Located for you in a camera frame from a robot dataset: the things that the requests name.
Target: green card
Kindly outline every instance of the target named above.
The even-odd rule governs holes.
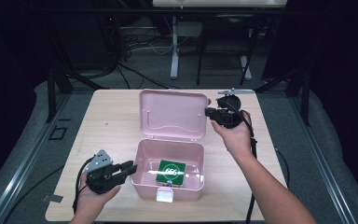
[[[180,187],[183,185],[186,165],[176,161],[161,161],[156,181],[163,186]]]

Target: pink plastic container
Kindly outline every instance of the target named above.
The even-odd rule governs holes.
[[[144,90],[140,93],[141,130],[146,135],[135,156],[137,172],[131,182],[141,197],[159,202],[196,201],[204,186],[204,109],[208,98],[201,93]],[[156,182],[161,160],[186,164],[181,187]]]

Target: forearm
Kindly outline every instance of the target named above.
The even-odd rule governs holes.
[[[249,148],[233,157],[268,223],[315,223],[303,203],[252,155]]]

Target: person's left hand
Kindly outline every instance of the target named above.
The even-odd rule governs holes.
[[[87,173],[83,173],[79,189],[86,186],[86,179]],[[114,198],[120,189],[121,186],[117,185],[104,194],[97,194],[89,187],[85,187],[78,195],[76,213],[71,223],[92,223],[103,211],[104,205]]]

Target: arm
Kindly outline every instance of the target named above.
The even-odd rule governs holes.
[[[86,186],[87,174],[81,176],[80,189]],[[73,224],[90,224],[103,211],[103,206],[109,202],[120,191],[121,186],[117,185],[105,194],[97,194],[85,187],[80,191],[77,199],[77,208],[74,218],[70,223]]]
[[[253,156],[250,132],[244,122],[233,129],[214,120],[211,123],[240,166],[267,223],[316,223],[304,204]]]

